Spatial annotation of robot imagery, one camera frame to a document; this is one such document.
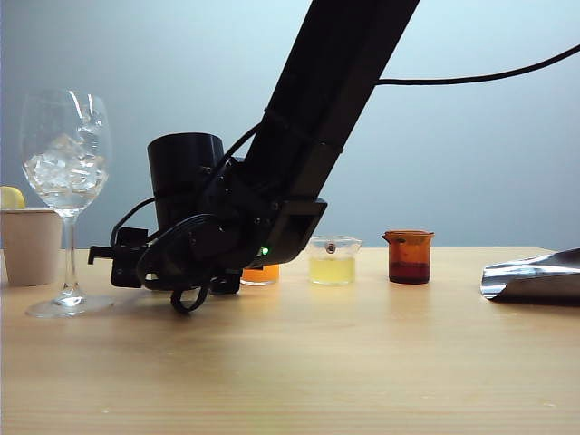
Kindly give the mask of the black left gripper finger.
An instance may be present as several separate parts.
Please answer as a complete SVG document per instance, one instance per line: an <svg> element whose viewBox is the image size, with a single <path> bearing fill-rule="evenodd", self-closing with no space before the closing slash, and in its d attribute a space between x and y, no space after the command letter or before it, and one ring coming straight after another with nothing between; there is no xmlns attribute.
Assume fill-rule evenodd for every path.
<svg viewBox="0 0 580 435"><path fill-rule="evenodd" d="M122 227L114 237L113 246L91 246L88 264L95 258L111 259L110 281L113 286L141 286L137 276L137 263L147 249L148 230Z"/></svg>
<svg viewBox="0 0 580 435"><path fill-rule="evenodd" d="M210 293L212 295L235 295L240 287L240 271L226 271L211 280Z"/></svg>

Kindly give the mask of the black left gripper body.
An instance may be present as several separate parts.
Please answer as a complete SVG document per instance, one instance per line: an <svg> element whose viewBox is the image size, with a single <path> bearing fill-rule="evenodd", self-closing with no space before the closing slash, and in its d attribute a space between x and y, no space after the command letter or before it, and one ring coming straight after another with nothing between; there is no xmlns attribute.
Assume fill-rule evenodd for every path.
<svg viewBox="0 0 580 435"><path fill-rule="evenodd" d="M254 224L197 214L159 230L147 249L150 290L189 290L254 257Z"/></svg>

